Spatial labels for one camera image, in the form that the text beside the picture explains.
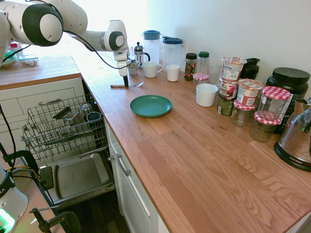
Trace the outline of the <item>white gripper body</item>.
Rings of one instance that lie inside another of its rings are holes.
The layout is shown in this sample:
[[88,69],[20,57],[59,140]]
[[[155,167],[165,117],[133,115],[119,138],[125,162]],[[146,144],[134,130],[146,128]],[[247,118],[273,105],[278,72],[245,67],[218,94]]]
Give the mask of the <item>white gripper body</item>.
[[119,74],[122,77],[127,76],[127,58],[129,55],[128,48],[119,49],[114,52],[114,59],[117,62]]

